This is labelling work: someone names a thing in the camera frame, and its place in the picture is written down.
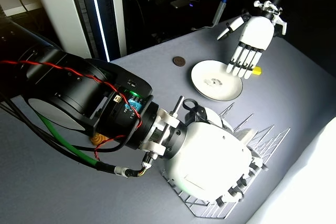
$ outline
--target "red wire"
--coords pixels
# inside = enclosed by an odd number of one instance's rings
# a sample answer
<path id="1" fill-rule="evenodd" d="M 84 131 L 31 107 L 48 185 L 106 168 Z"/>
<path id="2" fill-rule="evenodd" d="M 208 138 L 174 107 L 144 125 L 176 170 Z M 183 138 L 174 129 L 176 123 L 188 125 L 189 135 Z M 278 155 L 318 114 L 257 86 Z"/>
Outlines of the red wire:
<path id="1" fill-rule="evenodd" d="M 99 158 L 99 156 L 98 156 L 98 152 L 97 152 L 97 150 L 100 148 L 100 146 L 102 146 L 103 144 L 105 144 L 105 143 L 107 143 L 107 142 L 109 142 L 109 141 L 113 141 L 113 140 L 115 140 L 115 139 L 118 139 L 118 138 L 122 138 L 122 137 L 126 137 L 125 135 L 119 135 L 119 136 L 116 136 L 115 138 L 109 138 L 109 139 L 106 139 L 106 140 L 104 140 L 104 141 L 102 141 L 100 144 L 98 144 L 97 146 L 96 146 L 96 148 L 94 149 L 94 156 L 95 156 L 95 158 L 98 160 L 98 161 L 100 161 L 100 158 Z"/>
<path id="2" fill-rule="evenodd" d="M 113 86 L 111 83 L 107 82 L 107 81 L 102 81 L 100 79 L 98 79 L 97 77 L 90 75 L 90 74 L 83 74 L 83 73 L 79 73 L 76 70 L 72 69 L 72 68 L 68 68 L 68 67 L 62 67 L 56 64 L 53 64 L 51 62 L 38 62 L 38 61 L 29 61 L 29 60 L 20 60 L 20 61 L 12 61 L 12 60 L 0 60 L 0 64 L 30 64 L 30 65 L 46 65 L 46 66 L 50 66 L 56 69 L 61 69 L 61 70 L 67 70 L 69 72 L 72 72 L 80 77 L 86 77 L 89 79 L 92 79 L 98 83 L 103 83 L 107 86 L 109 86 L 114 92 L 118 93 L 118 95 L 120 95 L 124 102 L 133 110 L 133 112 L 136 114 L 137 118 L 139 119 L 139 123 L 137 125 L 137 129 L 142 125 L 142 120 L 141 120 L 141 116 L 140 114 L 136 111 L 136 109 L 130 105 L 130 103 L 128 102 L 127 98 L 125 97 L 124 94 L 120 93 L 115 86 Z"/>

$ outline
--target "white robotic hand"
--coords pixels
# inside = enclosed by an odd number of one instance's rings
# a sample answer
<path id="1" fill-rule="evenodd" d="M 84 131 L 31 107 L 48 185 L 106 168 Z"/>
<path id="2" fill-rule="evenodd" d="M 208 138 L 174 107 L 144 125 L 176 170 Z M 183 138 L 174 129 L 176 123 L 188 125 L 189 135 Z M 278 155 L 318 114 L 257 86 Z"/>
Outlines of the white robotic hand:
<path id="1" fill-rule="evenodd" d="M 227 37 L 235 31 L 244 22 L 247 21 L 239 38 L 239 44 L 235 50 L 226 72 L 240 78 L 248 79 L 255 66 L 257 65 L 261 54 L 267 49 L 274 35 L 275 24 L 282 25 L 282 34 L 286 34 L 287 23 L 282 21 L 279 15 L 282 9 L 277 8 L 270 1 L 260 3 L 255 1 L 255 7 L 259 7 L 269 16 L 250 17 L 249 14 L 243 14 L 235 19 L 227 28 L 218 36 L 217 40 Z"/>

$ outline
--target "robot finger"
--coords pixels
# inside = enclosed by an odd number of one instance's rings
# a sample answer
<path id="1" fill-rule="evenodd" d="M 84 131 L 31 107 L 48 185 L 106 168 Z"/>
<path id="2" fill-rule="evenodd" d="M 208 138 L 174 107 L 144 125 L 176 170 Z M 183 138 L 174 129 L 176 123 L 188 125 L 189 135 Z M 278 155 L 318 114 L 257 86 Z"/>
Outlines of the robot finger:
<path id="1" fill-rule="evenodd" d="M 245 44 L 240 42 L 238 44 L 238 47 L 236 48 L 236 51 L 234 52 L 229 64 L 227 65 L 227 68 L 226 68 L 226 72 L 227 73 L 230 73 L 234 67 L 234 65 L 236 64 L 240 54 L 241 54 L 241 51 L 243 50 Z"/>
<path id="2" fill-rule="evenodd" d="M 248 66 L 247 71 L 244 74 L 244 78 L 245 79 L 250 78 L 250 76 L 252 74 L 252 71 L 256 67 L 256 65 L 257 65 L 257 63 L 258 63 L 258 61 L 259 61 L 259 59 L 260 59 L 260 57 L 261 57 L 262 54 L 263 53 L 261 51 L 256 52 L 256 54 L 253 57 L 253 60 L 252 60 L 251 64 Z"/>
<path id="3" fill-rule="evenodd" d="M 253 60 L 254 55 L 256 54 L 257 49 L 256 48 L 252 48 L 250 50 L 250 52 L 248 53 L 245 61 L 243 62 L 241 69 L 238 73 L 238 77 L 242 78 L 244 76 L 244 74 L 246 73 L 247 67 L 250 65 L 251 61 Z"/>
<path id="4" fill-rule="evenodd" d="M 238 58 L 237 60 L 237 63 L 236 65 L 234 66 L 233 68 L 233 71 L 232 71 L 232 75 L 233 76 L 237 76 L 238 72 L 240 71 L 248 53 L 250 52 L 250 46 L 247 46 L 246 48 L 244 48 L 243 52 L 241 53 L 240 57 Z"/>

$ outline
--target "white light strip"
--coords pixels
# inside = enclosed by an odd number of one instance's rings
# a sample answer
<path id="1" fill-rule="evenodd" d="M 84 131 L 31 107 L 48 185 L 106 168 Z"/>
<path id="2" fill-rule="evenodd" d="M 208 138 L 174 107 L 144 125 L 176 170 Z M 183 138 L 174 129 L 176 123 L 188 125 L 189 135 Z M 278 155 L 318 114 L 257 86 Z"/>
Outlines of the white light strip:
<path id="1" fill-rule="evenodd" d="M 100 13 L 99 13 L 99 8 L 98 8 L 98 1 L 97 0 L 93 0 L 93 2 L 94 2 L 94 6 L 95 6 L 95 9 L 96 9 L 96 13 L 97 13 L 99 29 L 100 29 L 101 38 L 103 39 L 103 44 L 104 44 L 106 58 L 107 58 L 107 61 L 110 62 L 109 52 L 107 51 L 107 46 L 106 46 L 106 41 L 105 41 L 105 35 L 104 35 L 103 25 L 102 25 L 101 19 L 100 19 Z"/>

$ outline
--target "brown round object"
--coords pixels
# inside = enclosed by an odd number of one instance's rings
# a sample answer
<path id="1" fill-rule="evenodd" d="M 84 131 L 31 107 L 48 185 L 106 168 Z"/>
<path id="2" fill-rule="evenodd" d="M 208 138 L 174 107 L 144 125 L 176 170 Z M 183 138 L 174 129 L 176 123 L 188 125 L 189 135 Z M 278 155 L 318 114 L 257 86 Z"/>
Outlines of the brown round object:
<path id="1" fill-rule="evenodd" d="M 93 137 L 90 137 L 91 143 L 96 146 L 107 139 L 109 138 L 99 133 L 96 133 Z"/>
<path id="2" fill-rule="evenodd" d="M 173 62 L 175 65 L 177 65 L 178 67 L 182 67 L 185 65 L 185 59 L 180 57 L 180 56 L 176 56 L 173 58 Z"/>

